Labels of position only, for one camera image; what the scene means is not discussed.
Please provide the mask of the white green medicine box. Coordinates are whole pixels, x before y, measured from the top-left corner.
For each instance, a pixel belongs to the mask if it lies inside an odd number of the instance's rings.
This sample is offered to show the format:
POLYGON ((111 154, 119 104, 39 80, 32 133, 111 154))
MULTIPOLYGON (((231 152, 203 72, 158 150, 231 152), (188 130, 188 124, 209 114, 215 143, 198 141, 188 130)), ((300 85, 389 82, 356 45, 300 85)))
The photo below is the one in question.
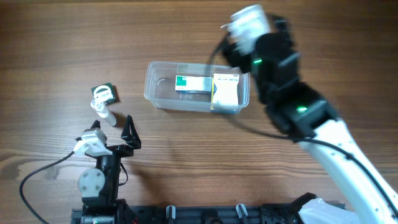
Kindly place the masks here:
POLYGON ((175 91, 183 93, 209 93, 211 91, 211 77, 192 77, 177 75, 175 91))

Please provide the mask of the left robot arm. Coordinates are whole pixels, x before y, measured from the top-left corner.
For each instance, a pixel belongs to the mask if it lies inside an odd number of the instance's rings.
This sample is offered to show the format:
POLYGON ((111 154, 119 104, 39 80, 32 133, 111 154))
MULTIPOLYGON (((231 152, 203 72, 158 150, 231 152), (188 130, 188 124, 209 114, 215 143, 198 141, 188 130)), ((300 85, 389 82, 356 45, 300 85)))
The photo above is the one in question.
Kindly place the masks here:
POLYGON ((90 129, 84 130, 73 150, 96 160, 96 166, 85 170, 78 179, 83 207, 73 210, 72 223, 139 223, 137 215, 129 208, 125 199, 118 198, 120 172, 126 170, 121 159, 132 157, 141 148, 141 140, 128 115, 121 133, 124 144, 108 146, 107 137, 96 120, 90 129))

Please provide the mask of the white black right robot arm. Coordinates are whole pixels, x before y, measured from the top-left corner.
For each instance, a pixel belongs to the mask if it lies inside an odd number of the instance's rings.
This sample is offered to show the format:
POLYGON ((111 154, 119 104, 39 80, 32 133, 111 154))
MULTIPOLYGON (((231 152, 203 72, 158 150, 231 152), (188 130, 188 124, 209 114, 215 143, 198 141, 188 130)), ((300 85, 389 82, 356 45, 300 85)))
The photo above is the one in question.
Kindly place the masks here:
POLYGON ((327 99, 301 80, 288 22, 253 6, 233 14, 226 28, 223 55, 253 76, 279 138, 316 159, 353 207, 347 211, 308 194, 290 206, 294 218, 299 223, 396 223, 397 193, 327 99))

